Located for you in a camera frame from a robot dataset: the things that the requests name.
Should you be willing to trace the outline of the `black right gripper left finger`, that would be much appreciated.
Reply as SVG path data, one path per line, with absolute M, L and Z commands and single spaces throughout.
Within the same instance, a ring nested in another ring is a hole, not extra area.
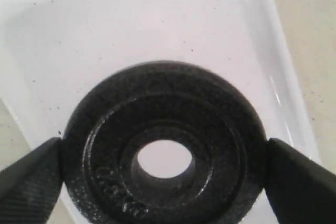
M 1 171 L 1 223 L 46 223 L 63 184 L 53 137 Z

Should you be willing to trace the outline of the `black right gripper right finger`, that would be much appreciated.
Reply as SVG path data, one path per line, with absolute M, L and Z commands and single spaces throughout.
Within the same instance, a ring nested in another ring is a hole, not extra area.
M 335 223 L 335 174 L 277 138 L 267 142 L 264 189 L 279 223 Z

